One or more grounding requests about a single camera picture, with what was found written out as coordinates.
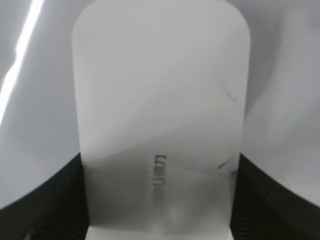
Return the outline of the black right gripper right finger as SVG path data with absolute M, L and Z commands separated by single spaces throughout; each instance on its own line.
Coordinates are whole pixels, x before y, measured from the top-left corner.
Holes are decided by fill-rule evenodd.
M 230 218 L 235 240 L 318 240 L 320 208 L 239 156 Z

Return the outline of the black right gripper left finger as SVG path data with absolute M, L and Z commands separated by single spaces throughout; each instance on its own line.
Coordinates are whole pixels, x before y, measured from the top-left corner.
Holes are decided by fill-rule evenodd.
M 84 240 L 89 225 L 80 154 L 42 185 L 0 210 L 2 240 Z

